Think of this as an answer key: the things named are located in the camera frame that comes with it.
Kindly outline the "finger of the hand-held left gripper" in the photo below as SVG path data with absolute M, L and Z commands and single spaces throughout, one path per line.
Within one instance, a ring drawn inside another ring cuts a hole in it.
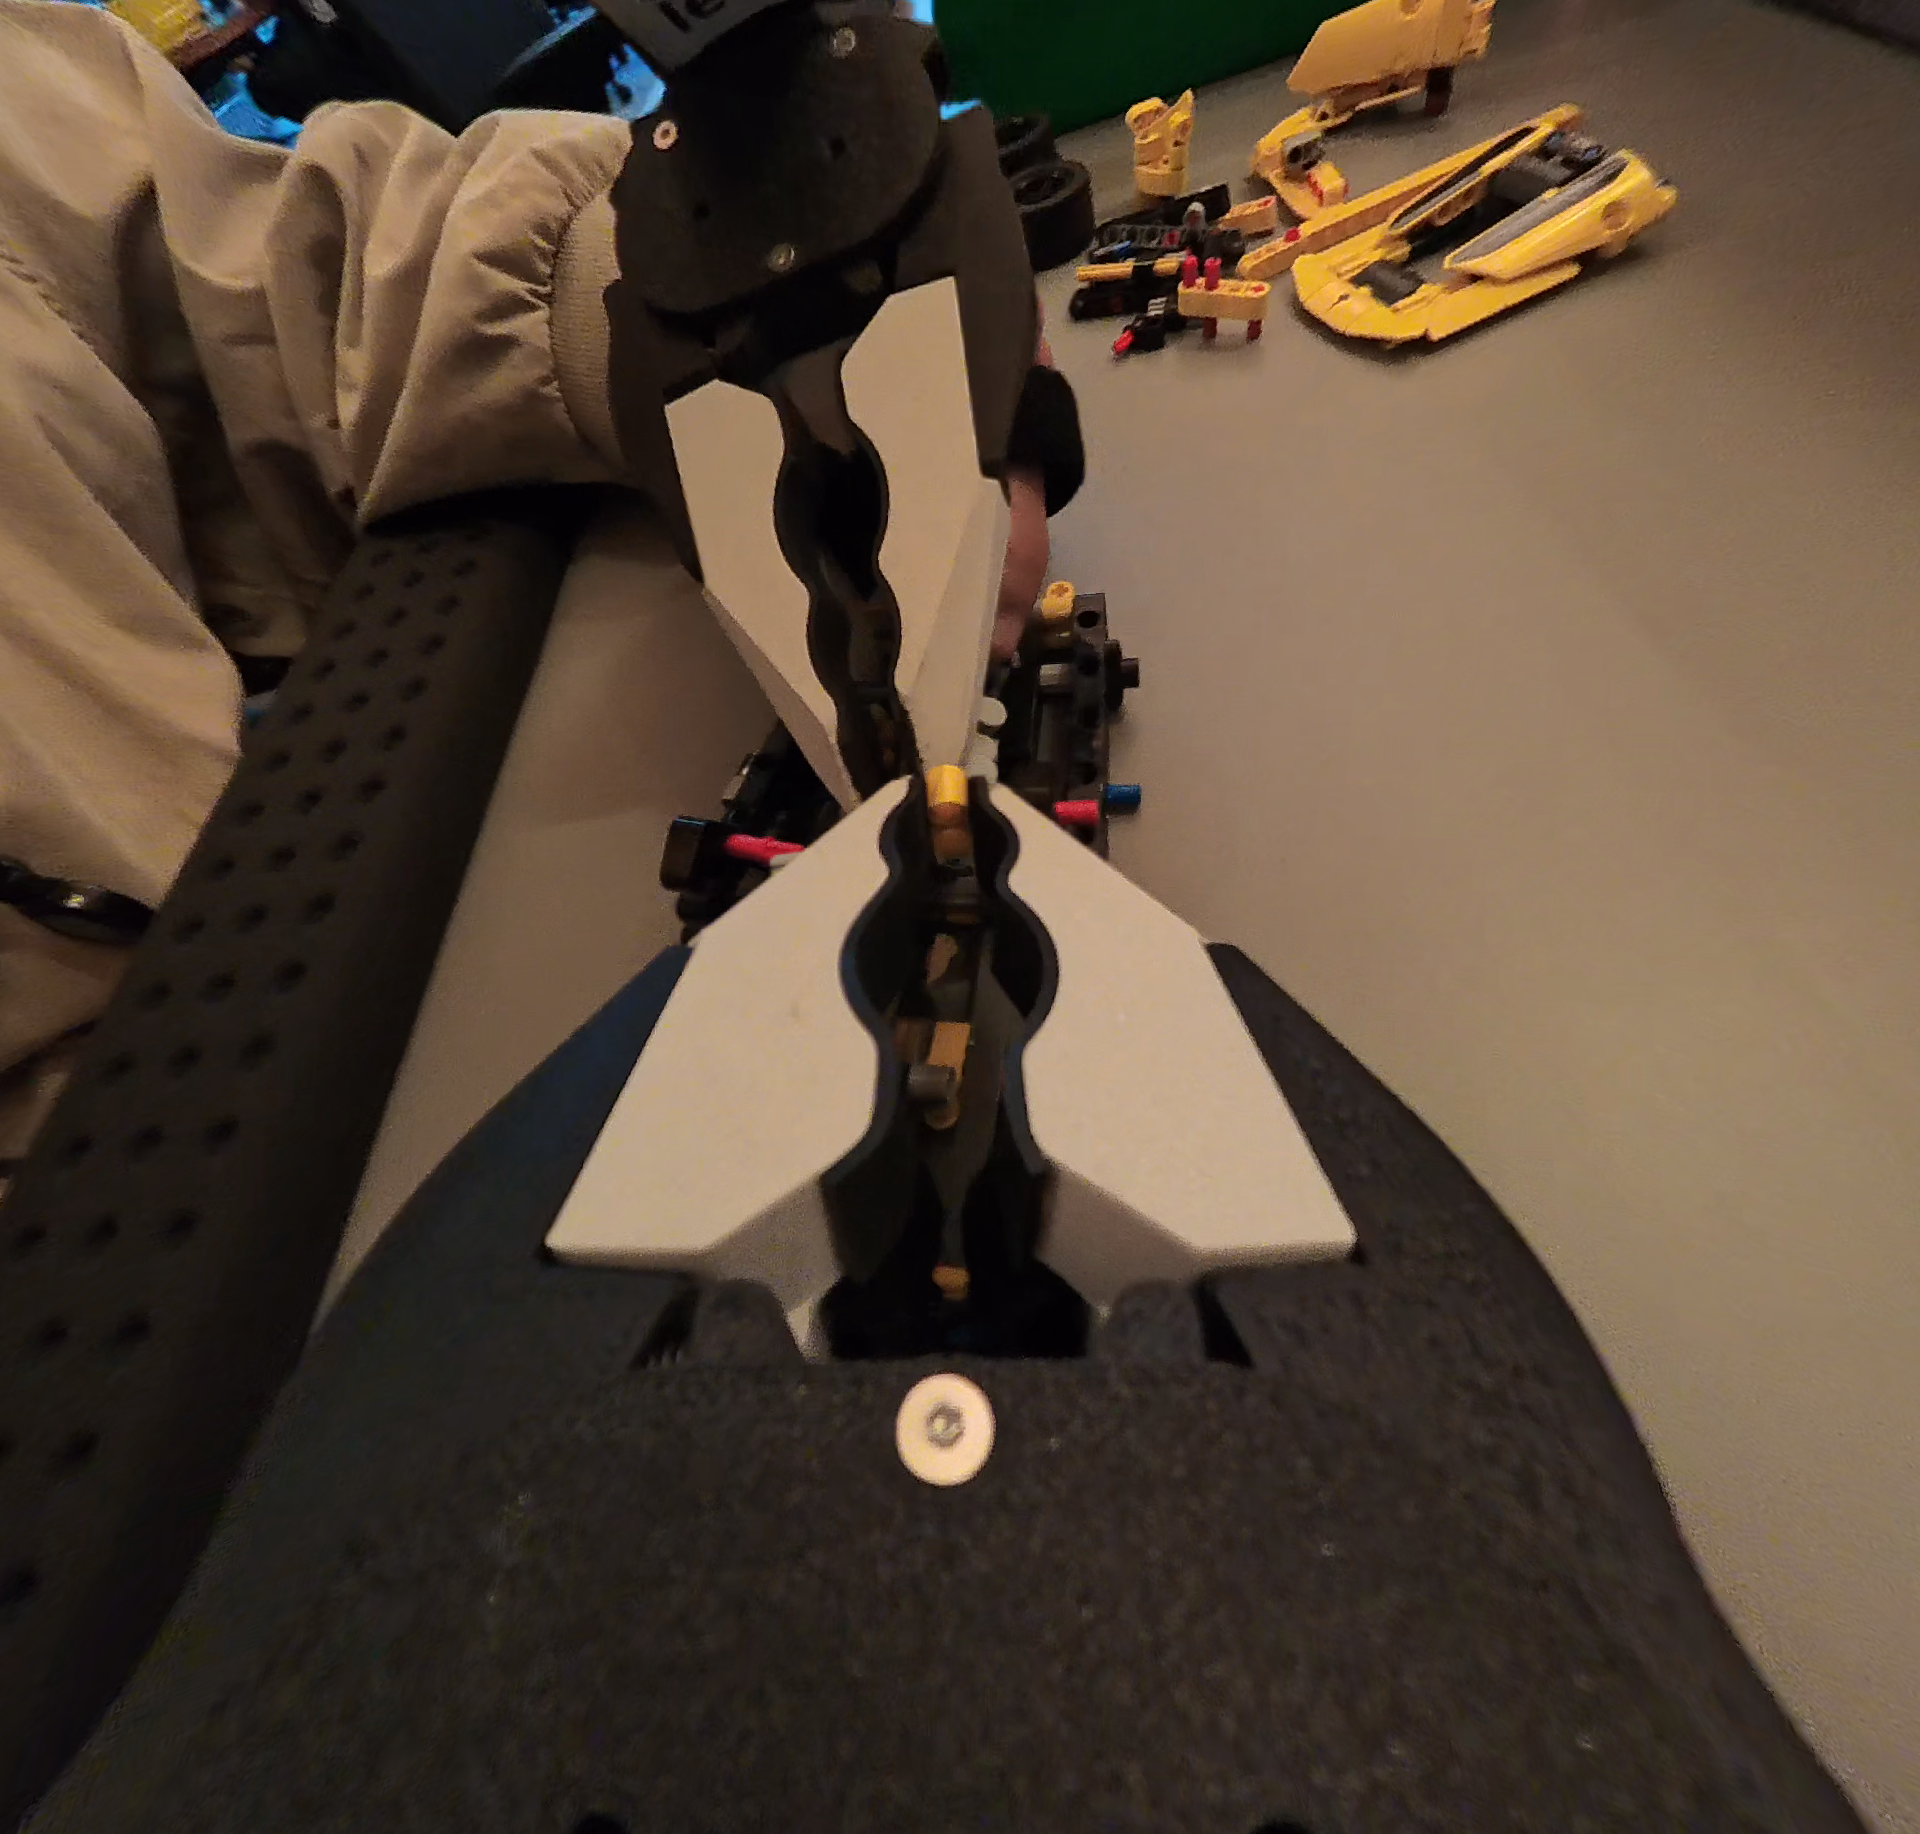
M 838 746 L 838 710 L 807 647 L 809 595 L 775 530 L 786 453 L 777 408 L 754 389 L 708 381 L 665 406 L 665 424 L 708 607 L 806 763 L 850 810 L 858 791 Z
M 888 296 L 838 380 L 883 482 L 875 572 L 897 620 L 892 683 L 920 765 L 961 765 L 991 661 L 1009 505 L 978 459 L 953 282 Z

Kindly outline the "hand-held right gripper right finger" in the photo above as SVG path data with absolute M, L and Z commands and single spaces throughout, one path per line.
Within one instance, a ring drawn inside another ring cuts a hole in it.
M 1345 1260 L 1356 1222 L 1210 942 L 1017 793 L 987 802 L 1042 951 L 1007 1053 L 1009 1121 L 1048 1178 L 1038 1260 L 1096 1322 L 1146 1285 Z

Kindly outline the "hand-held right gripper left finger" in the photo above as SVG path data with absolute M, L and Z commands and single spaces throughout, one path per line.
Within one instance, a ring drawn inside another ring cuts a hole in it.
M 763 1287 L 802 1352 L 892 1216 L 841 1185 L 899 1112 L 893 1019 L 920 934 L 902 775 L 682 947 L 636 1064 L 546 1230 L 559 1263 Z

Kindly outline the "brick-built toy car chassis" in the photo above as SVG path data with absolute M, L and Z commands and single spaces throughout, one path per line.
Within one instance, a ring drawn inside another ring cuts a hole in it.
M 974 740 L 997 781 L 1099 857 L 1109 851 L 1109 820 L 1139 810 L 1139 788 L 1109 777 L 1109 728 L 1136 688 L 1139 661 L 1112 636 L 1104 593 L 1055 579 L 1028 616 L 1015 656 L 987 671 L 987 702 L 976 718 Z M 657 878 L 673 900 L 679 942 L 749 898 L 841 811 L 800 741 L 775 722 L 740 760 L 713 813 L 682 813 L 665 827 Z M 926 929 L 924 977 L 889 1008 L 940 1204 L 937 1241 L 908 1246 L 892 1285 L 929 1303 L 941 1324 L 986 1294 L 986 1277 L 968 1263 L 963 1216 L 995 1131 L 991 1040 L 1011 1026 L 1011 1001 L 991 977 L 994 950 L 982 918 Z

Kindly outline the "grey desk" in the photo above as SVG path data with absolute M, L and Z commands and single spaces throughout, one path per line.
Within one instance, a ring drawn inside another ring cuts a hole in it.
M 1500 1200 L 1723 1611 L 1916 1830 L 1916 56 L 1498 0 L 1356 190 L 1570 99 L 1679 199 L 1435 352 L 1109 358 L 1054 563 L 1143 661 L 1114 860 Z

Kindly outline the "person's left hand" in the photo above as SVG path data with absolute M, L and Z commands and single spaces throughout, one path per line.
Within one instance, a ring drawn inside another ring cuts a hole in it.
M 1007 530 L 989 633 L 989 656 L 995 663 L 1007 663 L 1015 656 L 1048 574 L 1048 477 L 1057 434 L 1057 400 L 1049 387 L 1057 373 L 1044 330 L 1036 338 L 1033 367 L 1026 380 L 1014 429 L 1014 448 L 1019 453 L 1011 453 L 1002 470 Z

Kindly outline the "small yellow brick piece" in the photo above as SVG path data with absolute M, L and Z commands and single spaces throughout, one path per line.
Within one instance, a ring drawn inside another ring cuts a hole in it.
M 1187 85 L 1174 97 L 1147 95 L 1124 111 L 1131 136 L 1131 186 L 1146 202 L 1187 194 L 1190 140 L 1196 95 Z

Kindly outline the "beige clothing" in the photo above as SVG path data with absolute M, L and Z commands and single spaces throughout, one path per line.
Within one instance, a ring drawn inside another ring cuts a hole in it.
M 614 482 L 624 117 L 226 130 L 103 8 L 4 0 L 1 846 L 156 910 L 356 534 Z

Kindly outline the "yellow toy car roof panel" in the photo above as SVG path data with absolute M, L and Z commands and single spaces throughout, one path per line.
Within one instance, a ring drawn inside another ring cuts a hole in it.
M 1559 104 L 1321 214 L 1289 283 L 1337 338 L 1438 345 L 1618 260 L 1675 204 L 1639 151 Z

